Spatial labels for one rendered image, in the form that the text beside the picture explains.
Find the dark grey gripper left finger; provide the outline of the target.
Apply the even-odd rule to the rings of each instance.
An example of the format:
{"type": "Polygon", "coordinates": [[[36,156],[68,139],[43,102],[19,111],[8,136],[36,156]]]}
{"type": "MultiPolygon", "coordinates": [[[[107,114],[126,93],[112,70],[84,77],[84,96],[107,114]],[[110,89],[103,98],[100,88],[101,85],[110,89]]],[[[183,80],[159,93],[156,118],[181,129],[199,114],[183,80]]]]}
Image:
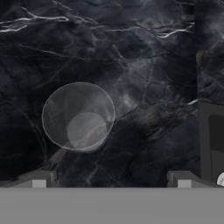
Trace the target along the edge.
{"type": "Polygon", "coordinates": [[[33,171],[22,175],[18,180],[5,184],[5,188],[49,188],[56,182],[55,171],[33,171]]]}

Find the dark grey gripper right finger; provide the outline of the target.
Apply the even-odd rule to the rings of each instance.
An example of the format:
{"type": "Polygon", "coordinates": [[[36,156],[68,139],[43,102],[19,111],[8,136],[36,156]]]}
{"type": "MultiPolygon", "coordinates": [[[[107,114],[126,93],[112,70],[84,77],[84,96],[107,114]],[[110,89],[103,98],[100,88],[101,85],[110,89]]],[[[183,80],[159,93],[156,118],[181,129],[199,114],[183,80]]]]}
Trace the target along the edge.
{"type": "Polygon", "coordinates": [[[202,180],[190,171],[169,171],[167,186],[170,188],[218,188],[215,183],[202,180]]]}

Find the clear glass cup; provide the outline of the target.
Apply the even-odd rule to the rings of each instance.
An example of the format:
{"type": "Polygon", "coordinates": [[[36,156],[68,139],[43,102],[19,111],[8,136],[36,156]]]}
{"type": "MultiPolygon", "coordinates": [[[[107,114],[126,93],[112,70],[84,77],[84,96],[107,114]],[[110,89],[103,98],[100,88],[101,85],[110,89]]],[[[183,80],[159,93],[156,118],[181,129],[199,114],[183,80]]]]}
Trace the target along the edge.
{"type": "Polygon", "coordinates": [[[109,136],[115,105],[101,87],[74,82],[55,90],[42,109],[42,127],[57,146],[69,151],[97,151],[109,136]]]}

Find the white round item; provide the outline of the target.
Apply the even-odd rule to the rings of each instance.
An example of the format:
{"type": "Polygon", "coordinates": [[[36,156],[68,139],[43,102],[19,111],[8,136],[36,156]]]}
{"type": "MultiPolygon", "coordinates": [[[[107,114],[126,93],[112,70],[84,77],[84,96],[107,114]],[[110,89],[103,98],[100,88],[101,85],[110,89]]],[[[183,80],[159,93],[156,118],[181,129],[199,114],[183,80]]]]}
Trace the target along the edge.
{"type": "Polygon", "coordinates": [[[219,185],[219,186],[224,186],[224,172],[222,172],[219,177],[217,178],[217,181],[216,183],[219,185]]]}

